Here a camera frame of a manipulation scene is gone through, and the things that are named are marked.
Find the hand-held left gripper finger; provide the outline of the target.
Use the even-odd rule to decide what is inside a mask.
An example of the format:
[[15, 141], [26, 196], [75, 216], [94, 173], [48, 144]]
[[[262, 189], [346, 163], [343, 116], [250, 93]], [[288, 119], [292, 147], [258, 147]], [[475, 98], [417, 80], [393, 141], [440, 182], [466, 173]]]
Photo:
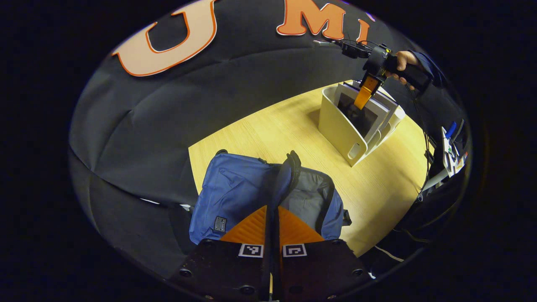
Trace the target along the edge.
[[342, 302], [372, 280], [344, 240], [324, 239], [282, 206], [274, 233], [283, 302]]
[[198, 302], [269, 301], [273, 218], [262, 206], [220, 239], [201, 240], [169, 283]]

